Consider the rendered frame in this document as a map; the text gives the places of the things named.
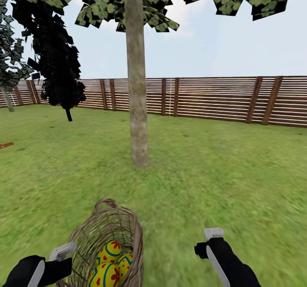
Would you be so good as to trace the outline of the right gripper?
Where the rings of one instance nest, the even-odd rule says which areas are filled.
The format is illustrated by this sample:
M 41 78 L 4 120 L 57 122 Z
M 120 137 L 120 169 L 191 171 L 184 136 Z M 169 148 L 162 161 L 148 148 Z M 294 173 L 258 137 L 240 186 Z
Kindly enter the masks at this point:
M 201 259 L 208 258 L 207 251 L 206 251 L 206 245 L 209 243 L 207 242 L 198 242 L 196 246 L 194 246 L 196 255 L 199 255 Z

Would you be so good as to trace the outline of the easter egg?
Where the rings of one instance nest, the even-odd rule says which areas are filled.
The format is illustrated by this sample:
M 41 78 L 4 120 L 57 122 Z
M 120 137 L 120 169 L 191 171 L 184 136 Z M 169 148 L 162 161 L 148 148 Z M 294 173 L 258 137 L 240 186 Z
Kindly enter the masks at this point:
M 123 253 L 122 256 L 117 261 L 116 267 L 119 269 L 119 283 L 118 286 L 121 285 L 121 283 L 124 280 L 125 275 L 127 274 L 131 263 L 133 262 L 133 255 L 130 250 L 127 250 L 126 253 Z
M 121 244 L 117 240 L 111 240 L 101 247 L 98 251 L 94 265 L 97 267 L 103 262 L 111 262 L 116 264 L 122 256 Z
M 88 275 L 86 287 L 118 287 L 119 269 L 116 264 L 103 262 L 94 266 Z

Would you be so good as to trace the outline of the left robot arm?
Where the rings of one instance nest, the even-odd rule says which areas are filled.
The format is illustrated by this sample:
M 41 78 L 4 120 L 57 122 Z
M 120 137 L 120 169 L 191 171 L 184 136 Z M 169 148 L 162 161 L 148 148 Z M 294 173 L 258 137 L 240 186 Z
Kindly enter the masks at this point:
M 12 269 L 2 287 L 46 287 L 72 275 L 73 258 L 60 257 L 69 255 L 77 250 L 78 244 L 71 241 L 52 250 L 48 262 L 45 257 L 28 256 L 19 260 Z

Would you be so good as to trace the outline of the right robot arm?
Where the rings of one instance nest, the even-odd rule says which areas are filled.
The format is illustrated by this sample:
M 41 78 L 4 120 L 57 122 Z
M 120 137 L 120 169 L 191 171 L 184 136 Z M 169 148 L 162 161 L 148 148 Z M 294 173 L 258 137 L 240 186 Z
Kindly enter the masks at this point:
M 252 269 L 243 264 L 223 240 L 224 234 L 221 228 L 204 229 L 206 242 L 194 246 L 196 255 L 210 260 L 224 287 L 261 287 Z

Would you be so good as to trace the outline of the wicker basket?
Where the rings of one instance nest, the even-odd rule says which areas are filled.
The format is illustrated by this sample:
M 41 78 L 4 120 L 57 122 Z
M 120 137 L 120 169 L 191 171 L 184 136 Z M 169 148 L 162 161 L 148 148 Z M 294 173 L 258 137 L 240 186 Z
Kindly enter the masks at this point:
M 100 204 L 106 204 L 109 207 L 105 207 L 99 211 Z M 103 213 L 107 215 L 109 212 L 114 212 L 115 219 L 118 220 L 119 224 L 108 224 L 105 228 L 102 229 L 102 233 L 113 230 L 114 228 L 117 228 L 119 226 L 123 226 L 123 215 L 119 212 L 122 212 L 126 216 L 130 216 L 133 219 L 133 227 L 132 230 L 129 231 L 129 242 L 131 245 L 126 245 L 124 242 L 121 245 L 122 250 L 126 251 L 127 249 L 129 249 L 131 252 L 134 253 L 133 262 L 131 263 L 127 274 L 125 275 L 123 282 L 118 287 L 142 287 L 144 272 L 143 228 L 140 225 L 140 221 L 137 217 L 137 214 L 133 210 L 129 208 L 122 209 L 115 203 L 112 198 L 108 197 L 100 199 L 96 202 L 93 208 L 92 215 L 86 221 L 80 224 L 77 228 L 75 228 L 75 230 L 69 236 L 67 243 L 73 241 L 79 233 L 85 232 L 83 228 L 84 225 L 89 226 L 92 223 L 89 229 L 92 229 L 95 226 L 94 230 L 100 230 L 97 216 Z M 67 257 L 68 255 L 64 255 L 60 257 L 60 259 L 61 261 L 63 261 L 66 260 Z M 72 276 L 80 276 L 79 272 L 77 271 L 77 269 L 74 269 L 74 267 L 72 267 Z M 61 279 L 56 282 L 56 287 L 75 287 L 77 280 L 74 279 L 70 283 L 69 281 Z

